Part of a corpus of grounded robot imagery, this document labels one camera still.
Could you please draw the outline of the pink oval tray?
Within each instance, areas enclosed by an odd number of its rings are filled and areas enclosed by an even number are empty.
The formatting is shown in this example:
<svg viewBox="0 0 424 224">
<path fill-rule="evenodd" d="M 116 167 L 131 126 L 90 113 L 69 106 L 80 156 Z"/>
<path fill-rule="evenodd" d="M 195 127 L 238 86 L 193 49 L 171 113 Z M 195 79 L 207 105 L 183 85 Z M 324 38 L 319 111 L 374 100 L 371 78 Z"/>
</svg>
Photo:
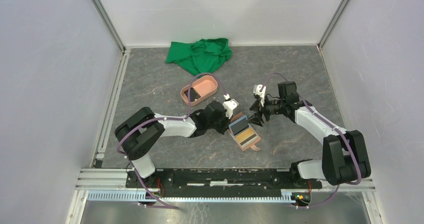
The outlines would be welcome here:
<svg viewBox="0 0 424 224">
<path fill-rule="evenodd" d="M 191 106 L 195 106 L 197 104 L 199 104 L 200 102 L 206 100 L 207 98 L 209 98 L 210 96 L 212 96 L 213 94 L 215 94 L 218 90 L 218 82 L 217 80 L 210 75 L 205 75 L 202 76 L 201 78 L 195 80 L 192 83 L 191 88 L 194 88 L 199 95 L 201 96 L 197 101 L 195 102 L 191 102 L 190 105 Z M 189 90 L 189 85 L 186 85 L 185 87 L 183 87 L 180 91 L 180 96 L 182 98 L 182 100 L 188 105 L 189 104 L 189 99 L 187 97 L 187 95 L 185 94 L 185 91 Z"/>
</svg>

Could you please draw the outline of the gold credit card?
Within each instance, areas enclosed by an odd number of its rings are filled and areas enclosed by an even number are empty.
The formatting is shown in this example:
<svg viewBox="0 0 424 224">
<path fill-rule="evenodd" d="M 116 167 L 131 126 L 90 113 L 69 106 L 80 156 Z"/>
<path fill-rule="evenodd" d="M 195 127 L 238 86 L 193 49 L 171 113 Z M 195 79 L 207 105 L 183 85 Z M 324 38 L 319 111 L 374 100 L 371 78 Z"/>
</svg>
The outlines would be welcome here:
<svg viewBox="0 0 424 224">
<path fill-rule="evenodd" d="M 260 140 L 260 137 L 255 133 L 246 134 L 246 135 L 240 134 L 237 136 L 237 141 L 239 142 L 242 148 L 245 148 L 246 146 L 249 146 L 252 143 L 257 142 L 258 140 Z"/>
</svg>

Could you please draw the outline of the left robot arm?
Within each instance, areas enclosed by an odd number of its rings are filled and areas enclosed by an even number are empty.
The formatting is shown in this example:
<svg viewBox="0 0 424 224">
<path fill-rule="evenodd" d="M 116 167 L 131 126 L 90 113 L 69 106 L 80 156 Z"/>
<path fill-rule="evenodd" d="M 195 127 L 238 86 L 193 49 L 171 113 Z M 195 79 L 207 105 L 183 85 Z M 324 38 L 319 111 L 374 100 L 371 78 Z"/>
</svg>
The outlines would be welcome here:
<svg viewBox="0 0 424 224">
<path fill-rule="evenodd" d="M 149 151 L 161 137 L 196 138 L 208 130 L 224 134 L 238 105 L 234 99 L 223 103 L 212 101 L 187 116 L 165 116 L 143 107 L 115 129 L 114 135 L 119 141 L 117 151 L 134 166 L 139 183 L 152 187 L 157 182 L 157 174 Z"/>
</svg>

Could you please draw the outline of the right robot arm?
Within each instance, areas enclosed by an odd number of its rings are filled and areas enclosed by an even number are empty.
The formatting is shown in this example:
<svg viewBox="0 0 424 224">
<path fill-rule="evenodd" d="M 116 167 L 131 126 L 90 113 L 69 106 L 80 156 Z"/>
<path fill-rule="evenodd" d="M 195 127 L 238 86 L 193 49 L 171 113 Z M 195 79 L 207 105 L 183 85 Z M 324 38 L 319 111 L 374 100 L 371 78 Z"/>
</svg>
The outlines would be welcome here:
<svg viewBox="0 0 424 224">
<path fill-rule="evenodd" d="M 298 92 L 293 81 L 278 84 L 279 96 L 272 99 L 265 85 L 255 85 L 255 102 L 250 110 L 253 115 L 249 123 L 263 126 L 272 115 L 283 115 L 308 131 L 321 145 L 321 159 L 294 162 L 289 173 L 289 182 L 301 188 L 309 179 L 325 180 L 331 185 L 358 185 L 371 175 L 365 139 L 358 130 L 346 130 L 323 115 Z"/>
</svg>

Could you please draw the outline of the dark credit card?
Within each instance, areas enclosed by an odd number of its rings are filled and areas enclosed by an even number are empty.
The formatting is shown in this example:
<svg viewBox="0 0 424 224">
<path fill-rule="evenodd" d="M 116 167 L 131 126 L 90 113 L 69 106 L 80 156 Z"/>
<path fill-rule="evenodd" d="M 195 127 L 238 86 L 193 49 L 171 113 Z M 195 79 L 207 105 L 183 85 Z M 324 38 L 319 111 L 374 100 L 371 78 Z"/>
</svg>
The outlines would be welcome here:
<svg viewBox="0 0 424 224">
<path fill-rule="evenodd" d="M 229 125 L 229 129 L 234 136 L 240 134 L 241 132 L 243 132 L 249 127 L 247 120 L 248 119 L 245 116 L 243 116 L 242 118 L 234 121 L 233 123 Z"/>
</svg>

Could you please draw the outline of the brown leather card holder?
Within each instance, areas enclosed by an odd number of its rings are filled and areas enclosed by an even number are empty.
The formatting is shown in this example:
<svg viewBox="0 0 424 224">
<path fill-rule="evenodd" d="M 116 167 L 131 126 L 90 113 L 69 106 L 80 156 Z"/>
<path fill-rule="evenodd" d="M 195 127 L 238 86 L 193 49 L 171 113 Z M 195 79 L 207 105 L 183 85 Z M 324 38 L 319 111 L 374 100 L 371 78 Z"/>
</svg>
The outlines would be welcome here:
<svg viewBox="0 0 424 224">
<path fill-rule="evenodd" d="M 233 117 L 233 118 L 231 119 L 230 124 L 231 124 L 231 123 L 233 123 L 234 121 L 236 121 L 236 120 L 238 120 L 238 119 L 242 118 L 243 116 L 245 116 L 245 117 L 247 118 L 247 116 L 246 116 L 246 115 L 244 115 L 242 112 L 240 112 L 239 114 L 237 114 L 235 117 Z M 256 132 L 256 131 L 252 128 L 252 126 L 249 124 L 249 127 L 248 127 L 246 130 L 244 130 L 243 132 L 241 132 L 240 134 L 244 134 L 244 135 L 246 135 L 246 134 L 251 134 L 251 133 L 255 133 L 255 134 L 257 134 L 257 132 Z M 251 145 L 249 145 L 249 146 L 246 146 L 245 148 L 242 148 L 242 147 L 240 146 L 239 142 L 238 142 L 238 141 L 237 141 L 237 139 L 236 139 L 236 137 L 237 137 L 238 135 L 233 136 L 232 138 L 233 138 L 233 140 L 236 142 L 237 146 L 241 149 L 241 151 L 246 151 L 246 150 L 248 150 L 248 149 L 252 149 L 253 151 L 260 151 L 260 150 L 261 150 L 259 147 L 257 147 L 257 146 L 256 146 L 256 144 L 257 144 L 259 141 L 261 141 L 261 139 L 260 139 L 260 140 L 258 140 L 257 142 L 252 143 L 252 144 L 251 144 Z"/>
</svg>

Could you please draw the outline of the black card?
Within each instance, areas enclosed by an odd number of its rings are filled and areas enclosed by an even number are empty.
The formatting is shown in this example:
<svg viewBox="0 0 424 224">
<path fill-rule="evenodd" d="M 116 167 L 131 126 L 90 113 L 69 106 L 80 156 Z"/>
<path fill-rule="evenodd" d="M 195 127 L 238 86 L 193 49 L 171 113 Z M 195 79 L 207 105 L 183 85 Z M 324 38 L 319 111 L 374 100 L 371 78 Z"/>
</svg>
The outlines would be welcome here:
<svg viewBox="0 0 424 224">
<path fill-rule="evenodd" d="M 190 95 L 190 102 L 195 102 L 200 98 L 199 93 L 194 89 L 194 88 L 190 88 L 189 90 L 185 91 L 185 94 Z"/>
</svg>

